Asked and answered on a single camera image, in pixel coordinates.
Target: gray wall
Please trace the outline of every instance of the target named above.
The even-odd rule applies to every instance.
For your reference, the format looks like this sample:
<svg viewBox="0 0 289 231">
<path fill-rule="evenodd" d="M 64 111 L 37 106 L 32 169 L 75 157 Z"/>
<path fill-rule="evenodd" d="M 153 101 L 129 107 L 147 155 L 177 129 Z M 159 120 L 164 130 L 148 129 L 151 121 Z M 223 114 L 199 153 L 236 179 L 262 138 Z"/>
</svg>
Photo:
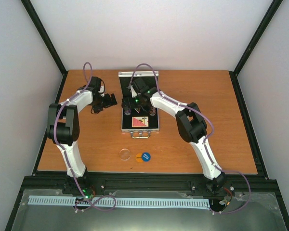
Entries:
<svg viewBox="0 0 289 231">
<path fill-rule="evenodd" d="M 61 78 L 21 2 L 0 1 L 0 230 L 31 175 Z"/>
<path fill-rule="evenodd" d="M 277 179 L 289 212 L 289 0 L 238 78 L 269 177 Z"/>
<path fill-rule="evenodd" d="M 272 0 L 32 0 L 67 69 L 233 70 Z"/>
</svg>

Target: blue disc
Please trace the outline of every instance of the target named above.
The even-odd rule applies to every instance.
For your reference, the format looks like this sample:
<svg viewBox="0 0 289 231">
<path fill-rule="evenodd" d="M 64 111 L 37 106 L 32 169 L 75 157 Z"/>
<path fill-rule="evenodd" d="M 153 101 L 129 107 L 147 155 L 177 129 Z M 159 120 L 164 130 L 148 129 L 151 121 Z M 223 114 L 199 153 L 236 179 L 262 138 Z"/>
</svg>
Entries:
<svg viewBox="0 0 289 231">
<path fill-rule="evenodd" d="M 141 155 L 141 158 L 143 161 L 149 161 L 151 159 L 151 155 L 150 155 L 150 153 L 143 153 Z"/>
</svg>

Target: wooden table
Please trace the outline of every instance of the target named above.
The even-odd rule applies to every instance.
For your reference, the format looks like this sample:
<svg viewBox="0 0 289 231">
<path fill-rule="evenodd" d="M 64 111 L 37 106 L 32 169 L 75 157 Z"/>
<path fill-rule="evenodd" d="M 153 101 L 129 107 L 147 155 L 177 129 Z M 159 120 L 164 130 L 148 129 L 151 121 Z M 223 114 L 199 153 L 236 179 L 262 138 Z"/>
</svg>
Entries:
<svg viewBox="0 0 289 231">
<path fill-rule="evenodd" d="M 91 107 L 87 106 L 79 114 L 79 150 L 88 171 L 202 173 L 192 147 L 181 139 L 175 119 L 165 112 L 160 110 L 160 132 L 152 133 L 149 139 L 132 139 L 129 133 L 121 132 L 122 93 L 118 71 L 94 71 L 94 75 L 105 82 L 106 92 L 115 94 L 118 105 L 98 115 L 92 115 Z M 60 102 L 84 84 L 82 70 L 69 71 Z M 223 169 L 257 174 L 228 71 L 161 70 L 159 86 L 167 95 L 179 101 L 197 103 L 202 113 L 212 121 L 215 133 L 210 138 L 210 145 Z M 131 151 L 127 161 L 119 157 L 122 148 Z M 139 163 L 135 160 L 135 155 L 142 152 L 151 154 L 149 162 Z M 38 170 L 66 170 L 61 153 L 49 139 Z"/>
</svg>

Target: brown wood surface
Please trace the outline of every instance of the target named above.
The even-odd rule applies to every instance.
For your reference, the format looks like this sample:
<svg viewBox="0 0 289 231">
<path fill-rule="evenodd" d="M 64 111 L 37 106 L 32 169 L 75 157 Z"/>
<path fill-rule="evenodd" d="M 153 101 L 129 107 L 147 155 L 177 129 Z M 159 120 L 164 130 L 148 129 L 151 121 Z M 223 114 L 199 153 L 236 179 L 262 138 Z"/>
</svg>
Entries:
<svg viewBox="0 0 289 231">
<path fill-rule="evenodd" d="M 104 80 L 107 93 L 116 95 L 118 105 L 98 115 L 92 115 L 87 106 L 79 114 L 79 151 L 88 171 L 202 173 L 192 147 L 180 138 L 175 119 L 165 112 L 160 111 L 160 132 L 149 139 L 132 139 L 129 133 L 122 133 L 118 70 L 96 70 L 94 75 Z M 69 71 L 60 101 L 84 84 L 81 70 Z M 223 169 L 257 174 L 228 71 L 159 71 L 159 86 L 179 101 L 197 103 L 212 121 L 215 133 L 210 146 Z M 119 157 L 122 148 L 131 151 L 127 161 Z M 151 154 L 149 162 L 136 162 L 135 155 L 142 152 Z M 61 153 L 49 139 L 38 170 L 66 170 Z"/>
</svg>

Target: black metal frame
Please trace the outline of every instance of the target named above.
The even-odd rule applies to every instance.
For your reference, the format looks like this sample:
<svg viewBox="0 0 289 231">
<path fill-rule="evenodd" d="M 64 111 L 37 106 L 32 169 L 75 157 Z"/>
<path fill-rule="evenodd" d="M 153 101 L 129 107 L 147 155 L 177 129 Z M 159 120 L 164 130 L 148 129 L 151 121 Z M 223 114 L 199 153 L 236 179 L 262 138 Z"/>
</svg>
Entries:
<svg viewBox="0 0 289 231">
<path fill-rule="evenodd" d="M 35 12 L 30 0 L 21 0 L 24 7 L 26 8 L 28 14 L 30 15 L 33 23 L 35 24 L 37 30 L 39 31 L 42 39 L 44 40 L 47 48 L 53 56 L 58 68 L 63 74 L 63 79 L 60 85 L 59 92 L 56 97 L 56 103 L 59 102 L 66 77 L 68 72 L 65 70 L 59 55 L 57 54 L 50 38 L 48 37 L 45 28 L 43 27 L 37 13 Z M 278 184 L 276 180 L 269 180 L 268 175 L 264 166 L 263 158 L 257 143 L 257 139 L 252 127 L 250 117 L 244 102 L 244 98 L 240 89 L 240 85 L 237 76 L 241 69 L 243 68 L 245 62 L 250 56 L 251 52 L 255 48 L 257 42 L 259 41 L 264 30 L 271 21 L 273 15 L 280 6 L 282 0 L 273 0 L 268 11 L 266 12 L 264 18 L 262 19 L 258 29 L 256 30 L 254 36 L 252 37 L 250 43 L 248 44 L 245 52 L 243 53 L 240 61 L 238 62 L 234 71 L 229 71 L 229 75 L 233 84 L 234 92 L 236 94 L 236 99 L 242 119 L 244 122 L 247 137 L 249 139 L 250 147 L 254 157 L 254 161 L 257 167 L 257 175 L 247 175 L 250 182 L 250 186 L 253 192 L 271 192 L 275 193 L 283 219 L 285 221 L 286 227 L 289 230 L 289 216 L 280 193 Z M 73 191 L 73 187 L 68 184 L 66 172 L 48 172 L 48 171 L 37 171 L 39 161 L 46 143 L 46 135 L 43 138 L 43 142 L 33 169 L 32 176 L 24 178 L 23 184 L 20 188 L 18 197 L 16 199 L 13 211 L 11 213 L 9 222 L 6 226 L 6 231 L 12 229 L 13 221 L 15 219 L 21 197 L 23 195 L 24 189 L 62 189 L 66 193 L 78 194 L 77 191 Z M 98 194 L 104 194 L 113 192 L 116 190 L 138 190 L 138 191 L 176 191 L 184 192 L 186 194 L 194 196 L 203 196 L 204 198 L 214 199 L 222 198 L 223 195 L 213 196 L 208 194 L 207 191 L 202 190 L 201 184 L 204 182 L 204 177 L 202 174 L 195 175 L 185 175 L 185 174 L 137 174 L 137 173 L 94 173 L 89 172 L 88 176 L 90 180 L 96 186 Z M 235 187 L 237 192 L 246 192 L 247 185 L 241 176 L 229 175 L 227 176 L 228 181 Z"/>
</svg>

